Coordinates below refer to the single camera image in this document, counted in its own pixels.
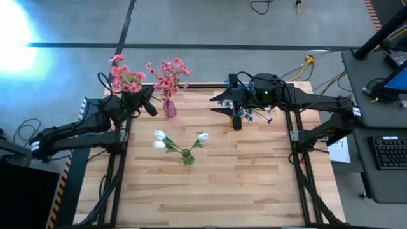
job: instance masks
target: computer monitor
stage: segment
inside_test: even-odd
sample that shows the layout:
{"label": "computer monitor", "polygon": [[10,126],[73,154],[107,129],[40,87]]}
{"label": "computer monitor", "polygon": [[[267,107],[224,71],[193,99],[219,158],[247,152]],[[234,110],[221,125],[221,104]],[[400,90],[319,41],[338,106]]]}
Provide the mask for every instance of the computer monitor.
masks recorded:
{"label": "computer monitor", "polygon": [[382,82],[384,90],[407,94],[407,61],[398,67],[385,81]]}

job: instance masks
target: white paper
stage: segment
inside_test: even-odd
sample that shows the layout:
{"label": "white paper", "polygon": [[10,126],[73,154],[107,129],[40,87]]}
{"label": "white paper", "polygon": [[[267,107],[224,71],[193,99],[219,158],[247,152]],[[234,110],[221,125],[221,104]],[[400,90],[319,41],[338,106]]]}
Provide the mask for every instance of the white paper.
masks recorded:
{"label": "white paper", "polygon": [[331,161],[350,163],[348,139],[346,137],[330,145],[328,151]]}

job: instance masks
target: white label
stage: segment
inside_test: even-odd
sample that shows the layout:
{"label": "white label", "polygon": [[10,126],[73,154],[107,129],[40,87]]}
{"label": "white label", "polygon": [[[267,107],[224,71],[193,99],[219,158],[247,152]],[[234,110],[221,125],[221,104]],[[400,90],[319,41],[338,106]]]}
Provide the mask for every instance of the white label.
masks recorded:
{"label": "white label", "polygon": [[383,140],[398,140],[398,137],[383,137]]}

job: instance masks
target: keyboard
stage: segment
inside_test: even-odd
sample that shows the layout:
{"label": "keyboard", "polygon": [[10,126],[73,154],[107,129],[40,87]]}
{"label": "keyboard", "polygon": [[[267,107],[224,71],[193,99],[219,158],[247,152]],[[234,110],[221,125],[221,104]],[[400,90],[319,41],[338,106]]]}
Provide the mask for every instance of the keyboard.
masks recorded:
{"label": "keyboard", "polygon": [[377,169],[407,170],[407,137],[369,137]]}

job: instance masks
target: bright light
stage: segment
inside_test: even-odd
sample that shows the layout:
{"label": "bright light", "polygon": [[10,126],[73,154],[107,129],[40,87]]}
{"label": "bright light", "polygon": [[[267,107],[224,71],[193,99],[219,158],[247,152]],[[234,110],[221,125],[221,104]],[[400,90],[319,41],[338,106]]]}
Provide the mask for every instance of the bright light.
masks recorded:
{"label": "bright light", "polygon": [[0,71],[18,73],[34,65],[36,49],[23,9],[12,0],[0,0]]}

